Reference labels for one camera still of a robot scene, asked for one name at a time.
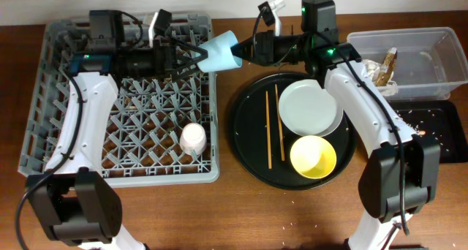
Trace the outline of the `yellow bowl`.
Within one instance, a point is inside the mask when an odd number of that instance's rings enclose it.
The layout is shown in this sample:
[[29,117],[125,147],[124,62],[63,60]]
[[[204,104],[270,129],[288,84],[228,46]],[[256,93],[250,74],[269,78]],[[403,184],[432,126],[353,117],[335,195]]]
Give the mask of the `yellow bowl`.
[[309,179],[329,176],[336,167],[334,147],[324,138],[308,135],[297,139],[290,149],[290,161],[294,170]]

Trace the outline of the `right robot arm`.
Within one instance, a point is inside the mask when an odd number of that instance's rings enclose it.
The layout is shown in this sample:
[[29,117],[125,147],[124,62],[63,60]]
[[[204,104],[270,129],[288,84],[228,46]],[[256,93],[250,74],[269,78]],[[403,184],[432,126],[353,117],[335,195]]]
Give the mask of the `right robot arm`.
[[344,108],[368,155],[358,182],[364,212],[346,240],[349,249],[388,249],[398,231],[436,195],[439,146],[419,136],[377,90],[357,50],[339,41],[333,0],[301,0],[301,29],[281,33],[277,11],[282,0],[259,6],[257,20],[265,32],[234,45],[233,54],[270,67],[304,63],[306,72]]

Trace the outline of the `pink plastic cup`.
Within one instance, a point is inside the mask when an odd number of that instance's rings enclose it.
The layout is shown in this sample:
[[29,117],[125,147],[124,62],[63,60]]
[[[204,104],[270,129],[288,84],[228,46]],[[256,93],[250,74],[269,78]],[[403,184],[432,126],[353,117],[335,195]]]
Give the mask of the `pink plastic cup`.
[[182,130],[179,143],[184,153],[201,155],[207,145],[207,137],[202,125],[198,123],[187,124]]

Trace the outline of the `blue plastic cup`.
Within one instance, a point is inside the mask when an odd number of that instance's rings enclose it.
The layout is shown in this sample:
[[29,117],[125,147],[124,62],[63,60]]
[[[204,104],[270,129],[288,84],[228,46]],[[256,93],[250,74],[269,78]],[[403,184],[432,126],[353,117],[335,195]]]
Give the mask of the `blue plastic cup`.
[[242,67],[242,59],[234,56],[231,47],[238,44],[232,31],[226,31],[200,45],[207,50],[208,58],[197,63],[202,72],[218,72]]

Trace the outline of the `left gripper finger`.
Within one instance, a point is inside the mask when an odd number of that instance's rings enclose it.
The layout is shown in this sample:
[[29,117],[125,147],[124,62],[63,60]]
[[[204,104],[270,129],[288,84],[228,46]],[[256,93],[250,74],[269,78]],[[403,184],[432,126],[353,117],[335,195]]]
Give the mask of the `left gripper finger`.
[[176,60],[172,63],[170,70],[170,78],[172,81],[178,81],[193,75],[200,71],[197,66],[201,61],[206,60],[207,56],[198,56],[190,58],[187,56],[177,56]]
[[179,46],[180,49],[188,51],[191,53],[192,58],[208,58],[208,51],[191,43],[185,42],[183,40],[177,39],[175,37],[171,38],[171,42],[175,46]]

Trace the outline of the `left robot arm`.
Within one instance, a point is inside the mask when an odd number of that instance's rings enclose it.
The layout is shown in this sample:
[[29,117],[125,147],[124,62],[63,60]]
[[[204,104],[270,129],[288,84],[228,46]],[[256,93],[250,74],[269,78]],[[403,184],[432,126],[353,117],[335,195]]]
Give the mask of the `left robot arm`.
[[46,236],[82,249],[144,249],[122,224],[119,196],[100,175],[107,120],[124,78],[180,80],[200,69],[208,51],[166,34],[172,15],[158,11],[150,47],[127,42],[124,12],[92,10],[88,49],[76,53],[67,77],[70,92],[58,143],[40,175],[30,175],[29,204]]

